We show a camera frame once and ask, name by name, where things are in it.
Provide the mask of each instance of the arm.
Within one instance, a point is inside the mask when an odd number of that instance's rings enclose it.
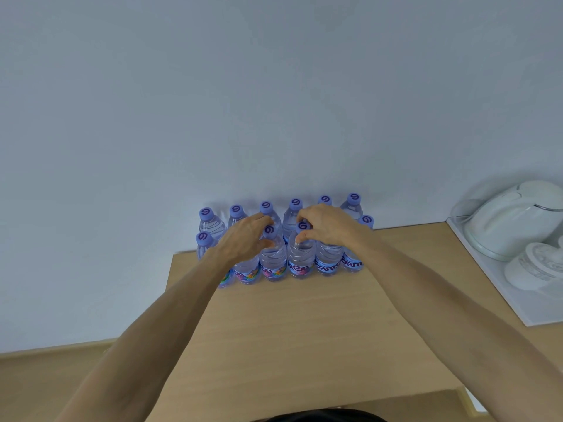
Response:
[[[259,240],[271,223],[258,213],[229,228],[216,247],[119,337],[57,422],[144,421],[223,276],[235,263],[273,245]]]
[[[299,212],[320,240],[352,250],[434,354],[498,422],[563,420],[563,375],[516,329],[444,278],[324,204]]]

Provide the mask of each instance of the purple bottle cap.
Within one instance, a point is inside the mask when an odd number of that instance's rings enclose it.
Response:
[[[351,194],[348,194],[348,198],[346,199],[346,201],[348,201],[349,205],[356,206],[360,204],[360,202],[362,201],[362,197],[359,194],[353,192]]]
[[[303,208],[303,203],[299,198],[294,198],[291,200],[291,203],[289,203],[289,208],[293,211],[301,210]]]
[[[362,225],[367,225],[370,227],[370,229],[373,229],[373,218],[370,215],[363,215],[360,218],[360,223]]]
[[[317,204],[327,204],[329,206],[332,206],[332,198],[330,198],[328,195],[320,196]]]
[[[299,234],[301,231],[305,231],[306,229],[311,229],[311,224],[306,220],[302,220],[301,222],[297,222],[295,225],[295,231]]]
[[[195,236],[195,242],[198,246],[209,247],[213,244],[213,237],[207,231],[202,231]]]
[[[260,212],[264,213],[264,215],[269,215],[274,211],[274,206],[270,203],[270,201],[263,201],[260,203]]]
[[[229,213],[235,219],[239,219],[239,218],[242,218],[244,216],[243,207],[241,205],[238,205],[238,204],[231,206],[231,208],[229,209]]]
[[[215,216],[215,213],[213,213],[211,207],[204,207],[199,211],[199,219],[201,219],[204,222],[208,222],[212,220],[213,216]]]
[[[273,240],[278,235],[278,231],[274,228],[273,225],[268,225],[264,228],[264,232],[262,233],[265,239]]]

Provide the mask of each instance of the hand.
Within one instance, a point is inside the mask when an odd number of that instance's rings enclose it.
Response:
[[[264,228],[273,223],[272,218],[262,213],[244,218],[227,229],[215,248],[221,258],[229,262],[229,266],[248,261],[262,249],[275,246],[271,240],[260,239]]]
[[[295,238],[300,243],[305,240],[319,240],[325,244],[348,246],[350,237],[361,227],[348,213],[339,207],[317,204],[301,209],[297,221],[306,219],[313,229],[302,231]]]

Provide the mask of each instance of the left hand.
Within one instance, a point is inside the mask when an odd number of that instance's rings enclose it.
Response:
[[[227,229],[215,248],[221,258],[228,261],[230,266],[248,261],[262,249],[275,246],[271,240],[260,239],[264,228],[273,223],[274,221],[269,216],[262,213],[253,214]]]

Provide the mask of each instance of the electric kettle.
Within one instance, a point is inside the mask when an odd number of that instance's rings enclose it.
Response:
[[[487,201],[463,229],[483,255],[508,262],[527,244],[545,240],[562,220],[563,190],[551,182],[527,181]]]

